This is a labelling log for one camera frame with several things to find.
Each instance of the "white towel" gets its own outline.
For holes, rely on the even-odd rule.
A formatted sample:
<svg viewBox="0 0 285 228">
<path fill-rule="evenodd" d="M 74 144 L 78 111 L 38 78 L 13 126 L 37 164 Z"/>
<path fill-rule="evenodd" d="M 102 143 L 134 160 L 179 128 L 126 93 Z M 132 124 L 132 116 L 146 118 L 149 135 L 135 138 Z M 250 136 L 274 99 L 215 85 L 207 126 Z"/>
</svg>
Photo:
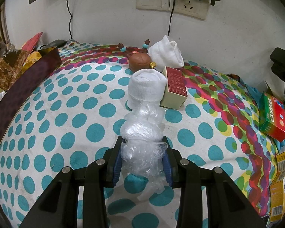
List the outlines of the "white towel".
<svg viewBox="0 0 285 228">
<path fill-rule="evenodd" d="M 155 69 L 162 72 L 165 66 L 171 68 L 181 68 L 184 60 L 181 51 L 175 41 L 165 35 L 162 40 L 152 45 L 148 50 L 148 55 L 153 62 L 156 62 Z"/>
<path fill-rule="evenodd" d="M 135 72 L 128 85 L 128 107 L 134 109 L 143 101 L 159 105 L 166 84 L 166 77 L 154 69 L 141 69 Z"/>
</svg>

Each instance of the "wall socket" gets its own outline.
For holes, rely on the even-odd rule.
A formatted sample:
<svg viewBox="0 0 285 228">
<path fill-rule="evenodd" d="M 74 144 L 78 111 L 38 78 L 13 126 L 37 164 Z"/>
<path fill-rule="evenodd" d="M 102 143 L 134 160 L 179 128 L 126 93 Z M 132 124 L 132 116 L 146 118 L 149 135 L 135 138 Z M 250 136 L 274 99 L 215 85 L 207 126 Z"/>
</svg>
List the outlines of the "wall socket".
<svg viewBox="0 0 285 228">
<path fill-rule="evenodd" d="M 205 20 L 210 6 L 209 0 L 175 0 L 174 12 L 190 15 Z M 172 11 L 173 0 L 170 0 L 169 11 Z"/>
</svg>

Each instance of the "polka dot bedsheet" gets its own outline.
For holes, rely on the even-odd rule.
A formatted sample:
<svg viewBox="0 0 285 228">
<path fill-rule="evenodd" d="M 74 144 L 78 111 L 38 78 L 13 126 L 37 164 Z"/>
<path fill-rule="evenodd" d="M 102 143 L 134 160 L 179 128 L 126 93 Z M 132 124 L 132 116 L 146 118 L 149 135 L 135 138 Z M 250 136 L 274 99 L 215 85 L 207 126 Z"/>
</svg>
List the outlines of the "polka dot bedsheet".
<svg viewBox="0 0 285 228">
<path fill-rule="evenodd" d="M 129 113 L 127 59 L 117 45 L 68 42 L 62 66 L 23 104 L 0 144 L 0 204 L 13 227 L 64 167 L 86 167 L 114 146 Z M 222 167 L 260 216 L 269 213 L 276 146 L 258 130 L 259 112 L 246 87 L 185 60 L 188 99 L 167 109 L 163 134 L 200 167 Z M 122 172 L 104 195 L 111 227 L 176 226 L 180 190 L 144 194 L 148 179 Z M 203 227 L 207 227 L 206 191 Z M 82 224 L 82 195 L 78 225 Z"/>
</svg>

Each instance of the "barcode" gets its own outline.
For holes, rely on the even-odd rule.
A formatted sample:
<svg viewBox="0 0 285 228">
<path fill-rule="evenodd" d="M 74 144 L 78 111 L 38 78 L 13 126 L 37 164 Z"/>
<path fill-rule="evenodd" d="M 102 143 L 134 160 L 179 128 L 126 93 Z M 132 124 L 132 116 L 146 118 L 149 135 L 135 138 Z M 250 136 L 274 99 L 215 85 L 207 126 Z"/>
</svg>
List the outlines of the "barcode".
<svg viewBox="0 0 285 228">
<path fill-rule="evenodd" d="M 271 216 L 280 215 L 282 213 L 282 210 L 283 210 L 283 205 L 274 207 L 271 211 Z"/>
<path fill-rule="evenodd" d="M 285 170 L 285 160 L 279 162 L 279 163 L 277 164 L 277 167 L 278 167 L 278 169 L 279 169 L 279 172 L 281 172 L 282 170 Z"/>
</svg>

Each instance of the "blue gripper pad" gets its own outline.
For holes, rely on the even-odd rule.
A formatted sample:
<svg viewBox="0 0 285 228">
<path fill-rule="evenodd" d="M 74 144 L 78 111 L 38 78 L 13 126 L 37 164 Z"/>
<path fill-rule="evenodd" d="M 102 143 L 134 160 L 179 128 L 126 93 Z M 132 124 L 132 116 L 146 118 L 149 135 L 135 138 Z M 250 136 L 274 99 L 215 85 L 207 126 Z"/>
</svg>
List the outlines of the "blue gripper pad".
<svg viewBox="0 0 285 228">
<path fill-rule="evenodd" d="M 163 156 L 163 171 L 166 175 L 166 180 L 167 180 L 167 183 L 169 184 L 170 187 L 172 187 L 172 168 L 171 168 L 171 165 L 170 165 L 170 161 L 169 161 L 169 157 L 168 157 L 168 154 L 167 154 L 167 150 L 165 151 L 165 155 Z"/>
<path fill-rule="evenodd" d="M 122 170 L 122 157 L 120 156 L 120 150 L 121 148 L 119 148 L 117 157 L 116 157 L 116 161 L 114 164 L 114 168 L 113 168 L 113 184 L 114 186 L 116 186 L 118 180 L 119 180 L 119 176 L 120 176 L 120 172 Z"/>
</svg>

